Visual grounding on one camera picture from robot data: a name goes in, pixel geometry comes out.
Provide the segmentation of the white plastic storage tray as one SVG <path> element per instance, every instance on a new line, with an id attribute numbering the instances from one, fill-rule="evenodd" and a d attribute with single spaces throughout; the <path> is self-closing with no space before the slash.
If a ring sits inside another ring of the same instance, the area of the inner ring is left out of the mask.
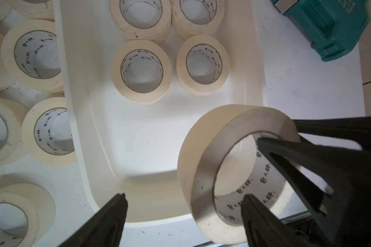
<path id="1" fill-rule="evenodd" d="M 111 76 L 114 53 L 125 44 L 108 1 L 54 1 L 65 97 L 82 184 L 94 211 L 115 194 L 129 203 L 127 227 L 189 219 L 177 181 L 182 143 L 197 120 L 229 104 L 263 105 L 263 63 L 254 1 L 225 1 L 215 38 L 229 54 L 229 77 L 208 96 L 187 93 L 172 78 L 156 104 L 130 102 Z"/>

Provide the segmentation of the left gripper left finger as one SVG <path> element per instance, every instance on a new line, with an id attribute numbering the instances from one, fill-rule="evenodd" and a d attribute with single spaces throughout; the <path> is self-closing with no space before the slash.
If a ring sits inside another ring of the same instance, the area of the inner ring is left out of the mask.
<path id="1" fill-rule="evenodd" d="M 128 202 L 124 193 L 116 194 L 62 247 L 118 247 L 127 216 Z"/>

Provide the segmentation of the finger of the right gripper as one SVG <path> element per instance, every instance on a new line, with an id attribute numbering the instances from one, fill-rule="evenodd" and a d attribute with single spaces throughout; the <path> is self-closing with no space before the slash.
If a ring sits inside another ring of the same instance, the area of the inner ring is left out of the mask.
<path id="1" fill-rule="evenodd" d="M 371 247 L 371 152 L 259 138 L 333 247 Z"/>
<path id="2" fill-rule="evenodd" d="M 352 140 L 371 151 L 371 116 L 293 121 L 300 133 Z"/>

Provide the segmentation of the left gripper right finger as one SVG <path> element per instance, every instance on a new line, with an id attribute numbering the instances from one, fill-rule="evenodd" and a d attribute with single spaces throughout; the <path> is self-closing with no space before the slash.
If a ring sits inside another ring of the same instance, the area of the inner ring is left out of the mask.
<path id="1" fill-rule="evenodd" d="M 252 194 L 244 196 L 241 216 L 250 247 L 308 246 Z"/>

